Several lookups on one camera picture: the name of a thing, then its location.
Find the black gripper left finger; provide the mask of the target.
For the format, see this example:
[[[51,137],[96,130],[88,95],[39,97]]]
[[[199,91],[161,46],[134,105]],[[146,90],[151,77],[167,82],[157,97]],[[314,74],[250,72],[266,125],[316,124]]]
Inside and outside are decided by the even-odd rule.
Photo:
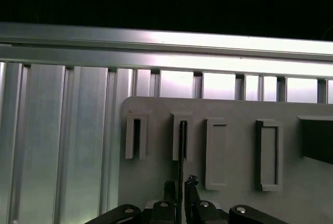
[[[164,196],[161,200],[149,201],[144,210],[132,204],[120,205],[92,220],[89,224],[110,223],[176,223],[177,203],[174,181],[164,183]]]

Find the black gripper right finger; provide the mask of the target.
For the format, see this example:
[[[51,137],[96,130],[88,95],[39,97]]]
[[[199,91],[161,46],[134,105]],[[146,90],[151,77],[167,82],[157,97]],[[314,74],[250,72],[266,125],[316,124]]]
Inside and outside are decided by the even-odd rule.
[[[199,224],[282,224],[282,220],[247,205],[236,205],[225,212],[208,200],[202,200],[197,190],[198,178],[190,175],[184,182],[184,208],[187,223]]]

